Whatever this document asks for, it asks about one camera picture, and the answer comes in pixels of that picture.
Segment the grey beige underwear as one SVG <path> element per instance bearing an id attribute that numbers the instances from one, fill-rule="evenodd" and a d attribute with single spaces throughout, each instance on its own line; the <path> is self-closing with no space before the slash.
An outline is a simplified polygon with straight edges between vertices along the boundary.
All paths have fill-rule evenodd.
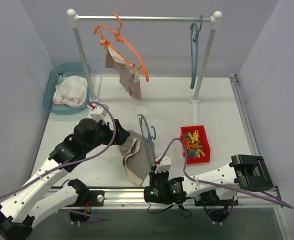
<path id="1" fill-rule="evenodd" d="M 149 175 L 151 164 L 153 160 L 149 160 L 153 156 L 153 150 L 147 143 L 148 140 L 139 133 L 129 130 L 129 137 L 123 145 L 119 146 L 119 151 L 122 155 L 122 165 L 125 174 L 129 181 L 136 187 L 140 187 L 145 178 Z"/>

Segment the blue hanger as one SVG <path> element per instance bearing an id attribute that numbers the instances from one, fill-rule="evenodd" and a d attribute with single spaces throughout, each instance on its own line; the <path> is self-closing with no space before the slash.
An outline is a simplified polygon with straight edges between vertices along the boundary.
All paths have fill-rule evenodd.
<path id="1" fill-rule="evenodd" d="M 139 126 L 141 131 L 141 136 L 143 139 L 144 148 L 146 151 L 147 159 L 149 166 L 152 167 L 155 164 L 154 159 L 156 158 L 155 154 L 155 145 L 154 140 L 156 139 L 156 129 L 154 126 L 149 126 L 147 119 L 143 114 L 138 114 L 139 117 Z"/>
<path id="2" fill-rule="evenodd" d="M 204 17 L 200 15 L 199 25 L 193 22 L 190 27 L 190 56 L 191 56 L 191 82 L 190 89 L 193 90 L 196 84 L 198 61 L 199 61 L 199 34 L 202 30 Z"/>

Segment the white pink-trimmed underwear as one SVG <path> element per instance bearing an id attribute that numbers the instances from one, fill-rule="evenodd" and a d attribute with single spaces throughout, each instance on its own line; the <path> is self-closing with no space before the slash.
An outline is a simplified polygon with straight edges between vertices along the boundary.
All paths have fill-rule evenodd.
<path id="1" fill-rule="evenodd" d="M 79 108 L 86 100 L 88 83 L 84 77 L 72 75 L 55 86 L 53 103 Z"/>

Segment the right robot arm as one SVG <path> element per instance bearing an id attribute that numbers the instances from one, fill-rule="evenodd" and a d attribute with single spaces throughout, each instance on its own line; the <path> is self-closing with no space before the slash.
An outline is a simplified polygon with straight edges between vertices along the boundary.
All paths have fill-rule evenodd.
<path id="1" fill-rule="evenodd" d="M 262 156 L 234 155 L 231 162 L 199 175 L 169 179 L 172 161 L 169 156 L 155 159 L 149 172 L 149 185 L 143 197 L 147 203 L 182 204 L 187 198 L 209 192 L 209 200 L 219 205 L 227 198 L 225 190 L 236 192 L 264 192 L 273 189 L 274 183 Z"/>

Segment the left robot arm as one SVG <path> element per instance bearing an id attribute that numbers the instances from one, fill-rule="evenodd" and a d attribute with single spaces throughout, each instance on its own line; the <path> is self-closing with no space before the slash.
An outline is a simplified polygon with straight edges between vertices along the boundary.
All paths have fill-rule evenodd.
<path id="1" fill-rule="evenodd" d="M 89 201 L 89 188 L 79 179 L 70 180 L 48 197 L 44 194 L 71 173 L 87 153 L 101 145 L 121 146 L 126 142 L 130 133 L 117 119 L 114 123 L 111 130 L 102 120 L 82 119 L 23 188 L 0 203 L 0 235 L 5 240 L 25 240 L 37 224 L 59 209 L 73 204 L 82 206 Z"/>

